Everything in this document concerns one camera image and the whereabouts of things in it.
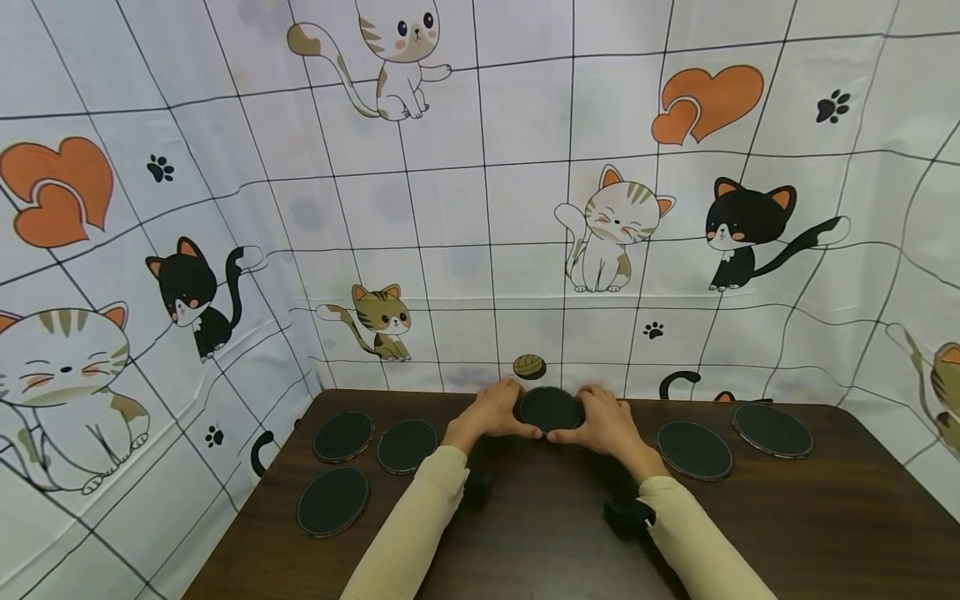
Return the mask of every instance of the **wooden table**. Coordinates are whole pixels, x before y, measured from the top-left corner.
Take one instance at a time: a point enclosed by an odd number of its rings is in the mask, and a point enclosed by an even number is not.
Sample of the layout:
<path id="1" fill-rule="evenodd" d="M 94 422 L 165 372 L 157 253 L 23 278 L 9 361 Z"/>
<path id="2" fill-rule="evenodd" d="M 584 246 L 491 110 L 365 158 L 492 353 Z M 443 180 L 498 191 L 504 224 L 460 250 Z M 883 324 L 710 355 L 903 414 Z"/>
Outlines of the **wooden table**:
<path id="1" fill-rule="evenodd" d="M 442 436 L 471 396 L 335 390 L 303 417 L 210 556 L 187 600 L 338 598 L 412 476 L 386 473 L 372 445 L 349 464 L 367 473 L 371 499 L 344 534 L 314 540 L 297 526 L 300 494 L 330 468 L 313 437 L 345 410 L 370 415 L 377 432 L 412 417 Z M 960 598 L 960 525 L 850 414 L 778 404 L 813 433 L 801 461 L 755 450 L 731 426 L 734 405 L 633 400 L 651 441 L 671 420 L 692 420 L 730 446 L 720 483 L 679 477 L 780 600 Z M 630 481 L 612 460 L 582 448 L 519 439 L 483 440 L 478 467 L 493 475 L 480 511 L 447 528 L 419 598 L 443 600 L 684 598 L 649 542 L 621 540 L 601 517 L 609 493 Z"/>

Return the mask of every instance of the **black round pad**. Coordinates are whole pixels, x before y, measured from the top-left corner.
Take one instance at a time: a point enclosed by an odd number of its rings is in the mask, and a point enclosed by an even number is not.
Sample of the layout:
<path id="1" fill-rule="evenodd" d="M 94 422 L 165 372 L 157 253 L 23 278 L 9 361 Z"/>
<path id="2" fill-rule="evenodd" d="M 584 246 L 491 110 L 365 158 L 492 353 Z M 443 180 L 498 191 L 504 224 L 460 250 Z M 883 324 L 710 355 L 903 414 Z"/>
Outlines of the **black round pad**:
<path id="1" fill-rule="evenodd" d="M 663 461 L 691 479 L 719 481 L 733 470 L 733 455 L 720 436 L 685 420 L 669 422 L 657 434 Z"/>
<path id="2" fill-rule="evenodd" d="M 584 422 L 584 407 L 560 388 L 534 388 L 520 401 L 520 420 L 539 427 L 543 433 L 575 429 Z"/>
<path id="3" fill-rule="evenodd" d="M 373 439 L 373 421 L 357 412 L 331 418 L 313 439 L 313 453 L 325 463 L 343 463 L 367 449 Z"/>
<path id="4" fill-rule="evenodd" d="M 376 458 L 387 472 L 406 475 L 437 449 L 437 430 L 420 419 L 402 420 L 380 436 Z"/>
<path id="5" fill-rule="evenodd" d="M 733 411 L 733 428 L 748 444 L 778 458 L 803 458 L 813 435 L 803 423 L 769 404 L 745 404 Z"/>
<path id="6" fill-rule="evenodd" d="M 337 467 L 313 480 L 297 504 L 297 524 L 314 538 L 330 538 L 352 525 L 367 508 L 370 482 L 363 471 Z"/>

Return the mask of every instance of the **fabric wall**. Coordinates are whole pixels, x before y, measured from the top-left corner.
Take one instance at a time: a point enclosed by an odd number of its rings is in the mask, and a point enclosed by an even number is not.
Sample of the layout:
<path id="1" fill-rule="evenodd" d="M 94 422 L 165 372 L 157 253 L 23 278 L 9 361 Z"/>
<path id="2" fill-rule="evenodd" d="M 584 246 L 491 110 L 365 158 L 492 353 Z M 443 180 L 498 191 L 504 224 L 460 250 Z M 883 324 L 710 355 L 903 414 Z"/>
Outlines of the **fabric wall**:
<path id="1" fill-rule="evenodd" d="M 0 598 L 179 598 L 334 387 L 838 406 L 960 517 L 953 2 L 0 10 Z"/>

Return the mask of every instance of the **human hand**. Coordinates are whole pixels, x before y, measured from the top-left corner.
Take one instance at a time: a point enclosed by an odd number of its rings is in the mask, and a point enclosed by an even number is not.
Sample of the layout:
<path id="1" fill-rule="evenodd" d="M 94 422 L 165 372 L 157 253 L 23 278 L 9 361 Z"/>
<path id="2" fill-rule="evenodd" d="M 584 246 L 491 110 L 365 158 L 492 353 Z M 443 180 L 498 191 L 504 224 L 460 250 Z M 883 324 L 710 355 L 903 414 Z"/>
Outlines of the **human hand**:
<path id="1" fill-rule="evenodd" d="M 510 377 L 500 379 L 477 393 L 477 398 L 460 417 L 446 428 L 443 445 L 454 445 L 470 454 L 482 436 L 499 438 L 517 435 L 538 440 L 543 436 L 536 426 L 521 423 L 514 417 L 514 405 L 522 388 Z"/>
<path id="2" fill-rule="evenodd" d="M 630 404 L 617 400 L 610 390 L 587 385 L 577 395 L 586 419 L 576 429 L 555 429 L 547 434 L 554 444 L 577 444 L 598 454 L 613 456 L 638 483 L 655 475 L 669 475 L 660 454 L 636 431 Z"/>

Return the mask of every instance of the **beige sleeve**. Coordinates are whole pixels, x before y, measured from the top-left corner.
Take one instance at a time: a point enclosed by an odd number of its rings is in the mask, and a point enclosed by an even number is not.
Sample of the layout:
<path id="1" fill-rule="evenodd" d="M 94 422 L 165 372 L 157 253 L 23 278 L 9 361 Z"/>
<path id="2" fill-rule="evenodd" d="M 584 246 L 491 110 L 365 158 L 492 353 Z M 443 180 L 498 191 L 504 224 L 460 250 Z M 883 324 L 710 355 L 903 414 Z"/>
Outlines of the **beige sleeve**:
<path id="1" fill-rule="evenodd" d="M 650 536 L 692 600 L 776 600 L 679 481 L 651 477 L 639 500 L 657 512 Z"/>
<path id="2" fill-rule="evenodd" d="M 467 456 L 442 445 L 428 456 L 367 553 L 341 600 L 412 600 L 464 495 Z"/>

